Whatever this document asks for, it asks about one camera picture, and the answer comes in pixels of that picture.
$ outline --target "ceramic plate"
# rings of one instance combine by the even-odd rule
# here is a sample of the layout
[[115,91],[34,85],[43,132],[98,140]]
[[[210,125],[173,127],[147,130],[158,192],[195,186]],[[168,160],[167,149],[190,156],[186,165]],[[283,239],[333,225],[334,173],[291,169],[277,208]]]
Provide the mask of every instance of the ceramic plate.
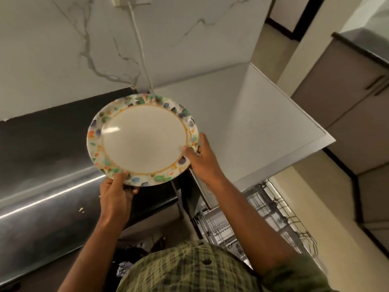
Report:
[[158,185],[189,166],[182,147],[198,148],[189,112],[169,98],[136,94],[106,105],[88,129],[89,156],[106,176],[129,171],[127,185]]

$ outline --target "electrical outlet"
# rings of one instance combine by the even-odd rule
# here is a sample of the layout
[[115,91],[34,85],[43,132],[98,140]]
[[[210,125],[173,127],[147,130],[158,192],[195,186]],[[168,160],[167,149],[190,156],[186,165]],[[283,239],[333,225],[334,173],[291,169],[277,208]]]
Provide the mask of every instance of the electrical outlet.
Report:
[[[135,0],[135,5],[142,5],[142,4],[151,4],[152,0]],[[119,6],[126,6],[126,2],[124,0],[112,0],[112,3],[115,7]]]

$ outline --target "forearm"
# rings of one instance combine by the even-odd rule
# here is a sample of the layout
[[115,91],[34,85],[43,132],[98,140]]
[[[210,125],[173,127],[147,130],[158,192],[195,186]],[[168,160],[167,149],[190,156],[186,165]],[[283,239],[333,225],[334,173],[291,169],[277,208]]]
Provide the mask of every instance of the forearm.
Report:
[[121,229],[99,220],[58,292],[100,291]]
[[227,179],[215,181],[210,190],[259,275],[264,275],[295,253]]

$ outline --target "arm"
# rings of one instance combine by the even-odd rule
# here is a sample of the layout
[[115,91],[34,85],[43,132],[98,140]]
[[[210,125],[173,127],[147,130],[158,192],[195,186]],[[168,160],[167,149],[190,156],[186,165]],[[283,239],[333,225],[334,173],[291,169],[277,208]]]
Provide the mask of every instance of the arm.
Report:
[[124,190],[128,173],[105,179],[100,186],[101,215],[93,234],[63,281],[58,292],[100,291],[103,287],[116,241],[129,220],[135,189]]
[[187,147],[184,148],[184,154],[190,159],[196,174],[216,196],[254,271],[263,276],[296,254],[295,250],[260,217],[247,199],[227,180],[207,137],[203,133],[200,137],[200,156]]

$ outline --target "white plate center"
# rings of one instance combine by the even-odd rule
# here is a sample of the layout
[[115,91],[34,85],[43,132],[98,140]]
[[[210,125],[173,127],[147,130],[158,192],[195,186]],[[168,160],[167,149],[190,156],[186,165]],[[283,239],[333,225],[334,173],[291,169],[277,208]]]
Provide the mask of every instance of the white plate center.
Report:
[[181,156],[186,132],[171,111],[136,105],[118,113],[102,130],[107,157],[136,173],[161,171]]

